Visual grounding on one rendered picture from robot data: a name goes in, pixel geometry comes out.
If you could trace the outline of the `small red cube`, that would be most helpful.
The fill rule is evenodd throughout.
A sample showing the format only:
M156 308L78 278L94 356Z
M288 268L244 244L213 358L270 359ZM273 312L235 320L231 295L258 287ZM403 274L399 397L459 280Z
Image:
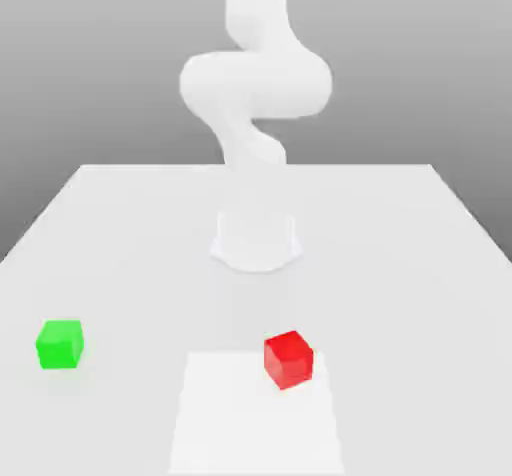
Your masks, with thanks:
M312 378L314 351L296 330L268 338L263 345L264 369L280 390Z

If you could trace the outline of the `small green cube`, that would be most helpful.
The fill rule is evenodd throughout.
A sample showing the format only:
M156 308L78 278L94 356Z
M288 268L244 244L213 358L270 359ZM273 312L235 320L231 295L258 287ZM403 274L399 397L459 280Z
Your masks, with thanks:
M78 319L47 320L35 346L42 369L75 369L84 349L82 324Z

